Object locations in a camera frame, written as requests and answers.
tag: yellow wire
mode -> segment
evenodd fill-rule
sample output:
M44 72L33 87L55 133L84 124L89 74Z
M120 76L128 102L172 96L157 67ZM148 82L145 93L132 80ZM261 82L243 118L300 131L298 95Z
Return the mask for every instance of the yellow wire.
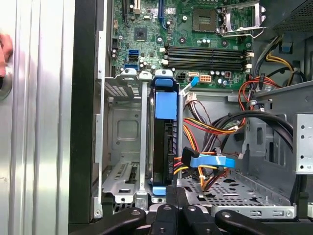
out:
M180 172L181 170L186 170L188 169L187 166L184 166L184 167L181 167L181 168L178 168L176 171L174 171L174 175L176 175L178 172Z
M213 170L217 170L218 169L217 167L211 166L211 165L199 165L198 167L210 168L210 169L213 169Z
M283 65L285 65L285 66L287 66L287 67L289 68L289 70L290 70L290 72L291 72L291 76L290 76L290 78L289 78L289 80L288 80L288 82L287 82L287 86L289 86L289 85L290 85L290 82L291 82L291 80L292 80L293 73L294 73L294 71L293 71L292 67L290 66L290 64L289 64L286 60L284 60L284 59L282 59L282 58L280 58L280 57L273 56L271 53L269 53L269 54L266 56L266 60L267 60L267 61L273 61L273 62L277 62L277 63L283 64Z
M191 137L191 134L189 133L189 130L188 130L188 128L184 125L184 131L185 131L185 133L186 133L186 135L187 135L187 138L188 138L188 140L189 140L189 143L190 143L190 145L191 145L191 148L192 149L196 149L196 147L195 147L195 145L193 144L193 141L192 141L192 137Z
M201 168L200 168L200 167L198 167L198 172L199 172L199 175L200 175L200 176L202 176L202 175L203 175L202 170L201 170ZM202 178L202 177L200 177L200 186L202 187L202 185L203 185L203 178Z
M227 131L227 130L216 129L216 128L212 127L212 126L208 126L208 125L206 125L206 124L204 124L202 122L199 122L199 121L197 121L195 119L192 119L192 118L185 118L185 119L189 120L191 122L197 123L200 126L204 126L204 127L209 128L211 130L217 131L217 132L221 132L221 133L234 133L234 132L236 132L236 130L234 130L234 131Z

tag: black wire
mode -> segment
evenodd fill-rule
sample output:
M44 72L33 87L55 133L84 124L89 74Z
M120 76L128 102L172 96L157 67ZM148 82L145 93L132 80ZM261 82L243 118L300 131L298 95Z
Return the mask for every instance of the black wire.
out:
M246 110L246 111L241 111L239 113L230 115L230 116L225 116L225 120L223 121L222 126L226 126L229 122L235 120L235 119L242 119L242 118L259 118L263 120L264 122L267 122L268 120L275 121L280 123L292 136L293 136L293 126L283 120L282 118L266 113L266 112L261 112L261 111L254 111L254 110Z

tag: metal frame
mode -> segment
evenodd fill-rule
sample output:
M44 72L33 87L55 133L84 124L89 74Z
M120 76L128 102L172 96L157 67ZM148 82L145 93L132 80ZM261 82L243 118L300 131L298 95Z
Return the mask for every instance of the metal frame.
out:
M13 88L0 102L0 234L67 234L74 0L12 0Z
M295 114L308 115L313 113L312 89L313 81L310 81L270 92L257 93L256 99L259 103L265 104L266 112L284 117L295 127L301 127L303 124L301 124L301 122L297 123L297 115ZM297 141L297 129L298 128L295 128L294 131L294 141ZM268 136L271 133L272 130L263 130L264 135ZM245 157L249 158L247 166L249 178L256 180L258 183L265 185L268 188L271 188L273 191L281 194L282 196L289 198L296 175L294 155L287 148L286 144L281 141L280 137L276 137L275 135L273 137L274 139L267 138L266 141L274 142L274 147L277 148L277 150L274 150L273 159L277 159L277 162L282 162L283 164L270 162L268 157L265 158L264 156L255 156L251 153L246 154ZM312 193L310 187L308 187L307 190L309 194Z

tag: pci express slot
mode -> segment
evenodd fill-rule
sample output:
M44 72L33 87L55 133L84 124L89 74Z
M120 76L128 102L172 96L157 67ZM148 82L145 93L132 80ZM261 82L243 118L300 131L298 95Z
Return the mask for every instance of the pci express slot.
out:
M246 65L242 51L197 47L168 47L168 67L176 69L242 71Z
M128 14L128 0L122 0L122 16L126 20Z

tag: blue plastic tab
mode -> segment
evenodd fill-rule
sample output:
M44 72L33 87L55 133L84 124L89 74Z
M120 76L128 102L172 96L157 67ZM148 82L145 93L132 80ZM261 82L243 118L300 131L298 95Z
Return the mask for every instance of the blue plastic tab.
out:
M231 158L226 158L226 163L225 163L225 167L227 168L235 168L235 160L231 159Z
M214 165L227 168L235 168L235 160L227 158L226 156L213 156L201 154L198 158L191 158L190 166L197 168L200 165Z
M157 92L156 93L156 114L157 119L177 119L177 93Z
M200 165L225 166L226 156L200 155L198 158L191 158L190 166L196 168Z
M156 79L156 86L157 87L172 87L173 81L172 79L158 78Z
M166 187L152 187L152 193L158 196L166 195Z
M199 82L199 77L194 77L191 81L191 86L194 87Z

